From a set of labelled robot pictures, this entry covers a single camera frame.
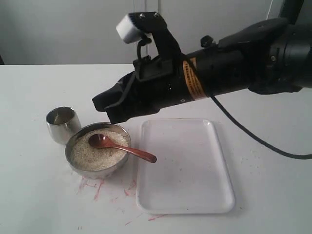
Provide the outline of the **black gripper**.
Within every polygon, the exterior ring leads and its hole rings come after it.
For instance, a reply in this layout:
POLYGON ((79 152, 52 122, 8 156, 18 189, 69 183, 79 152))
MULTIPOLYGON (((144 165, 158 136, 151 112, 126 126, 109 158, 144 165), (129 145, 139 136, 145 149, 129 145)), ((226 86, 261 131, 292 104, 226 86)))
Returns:
POLYGON ((182 56, 178 64, 171 60, 137 62, 131 75, 123 76, 92 102, 98 112, 106 111, 110 122, 117 124, 205 97, 193 61, 182 56))

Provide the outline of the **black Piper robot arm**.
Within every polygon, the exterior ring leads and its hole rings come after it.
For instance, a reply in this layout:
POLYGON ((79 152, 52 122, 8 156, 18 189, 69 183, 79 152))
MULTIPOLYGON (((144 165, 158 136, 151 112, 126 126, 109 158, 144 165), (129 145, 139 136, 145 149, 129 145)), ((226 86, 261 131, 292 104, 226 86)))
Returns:
POLYGON ((294 93, 312 85, 312 27, 285 18, 264 20, 184 55, 156 12, 128 15, 139 45, 155 42, 155 58, 139 57, 134 71, 93 98, 112 123, 158 113, 210 95, 248 89, 260 95, 294 93))

